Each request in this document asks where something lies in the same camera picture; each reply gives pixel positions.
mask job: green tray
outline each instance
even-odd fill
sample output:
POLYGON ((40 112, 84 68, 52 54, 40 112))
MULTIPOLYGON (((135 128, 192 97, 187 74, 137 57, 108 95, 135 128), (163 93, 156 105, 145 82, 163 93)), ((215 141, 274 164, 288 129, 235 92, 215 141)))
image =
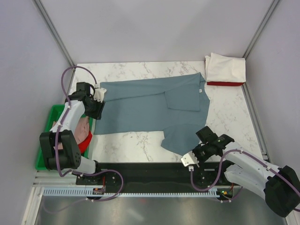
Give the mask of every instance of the green tray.
MULTIPOLYGON (((64 111, 64 108, 65 108, 65 105, 54 105, 54 106, 52 106, 52 109, 50 111, 50 115, 49 115, 48 120, 47 120, 45 132, 50 131, 54 121, 58 121, 58 119, 60 118, 60 115, 62 114, 62 111, 64 111)), ((92 128, 92 124, 93 124, 93 119, 90 118, 90 130, 92 128)), ((88 154, 89 154, 89 147, 82 154, 82 156, 87 158, 88 154)), ((46 167, 45 167, 45 164, 44 164, 41 147, 38 150, 36 169, 37 170, 47 170, 46 167)))

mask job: white marble surface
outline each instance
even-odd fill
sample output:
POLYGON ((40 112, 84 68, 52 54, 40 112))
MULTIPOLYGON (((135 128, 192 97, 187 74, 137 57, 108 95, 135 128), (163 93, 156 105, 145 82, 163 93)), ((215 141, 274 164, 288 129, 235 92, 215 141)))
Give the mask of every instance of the white marble surface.
MULTIPOLYGON (((89 69, 99 83, 205 73, 203 61, 78 65, 89 69)), ((77 82, 83 81, 94 83, 86 71, 77 69, 70 93, 75 91, 77 82)), ((241 87, 205 85, 205 91, 210 99, 206 124, 217 135, 227 134, 245 149, 262 157, 241 87)), ((160 146, 163 138, 162 131, 94 135, 89 157, 99 162, 180 161, 180 155, 160 146)))

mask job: folded white cloth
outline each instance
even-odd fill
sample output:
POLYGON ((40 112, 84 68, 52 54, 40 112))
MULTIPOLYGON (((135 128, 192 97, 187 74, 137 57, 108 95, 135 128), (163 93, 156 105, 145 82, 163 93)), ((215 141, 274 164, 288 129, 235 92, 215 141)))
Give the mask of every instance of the folded white cloth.
POLYGON ((244 58, 232 58, 211 53, 205 56, 206 82, 246 82, 244 58))

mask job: gray-blue garment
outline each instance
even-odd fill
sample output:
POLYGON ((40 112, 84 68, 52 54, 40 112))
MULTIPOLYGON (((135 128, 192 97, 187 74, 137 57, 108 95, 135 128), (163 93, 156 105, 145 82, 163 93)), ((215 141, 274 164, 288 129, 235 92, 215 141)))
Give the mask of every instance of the gray-blue garment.
POLYGON ((102 82, 107 89, 96 135, 130 131, 163 131, 161 146, 184 155, 199 139, 210 101, 201 73, 168 78, 102 82))

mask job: red cloth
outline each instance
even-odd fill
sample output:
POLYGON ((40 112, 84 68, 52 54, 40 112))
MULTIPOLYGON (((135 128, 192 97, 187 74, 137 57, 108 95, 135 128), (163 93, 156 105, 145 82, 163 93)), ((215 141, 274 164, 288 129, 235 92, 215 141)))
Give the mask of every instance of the red cloth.
POLYGON ((93 135, 89 131, 89 135, 87 136, 87 138, 83 142, 78 144, 78 147, 79 147, 79 150, 80 150, 81 154, 83 154, 86 151, 86 149, 88 148, 92 137, 93 137, 93 135))
POLYGON ((216 82, 211 81, 207 82, 207 85, 214 85, 214 86, 241 86, 243 83, 241 82, 216 82))

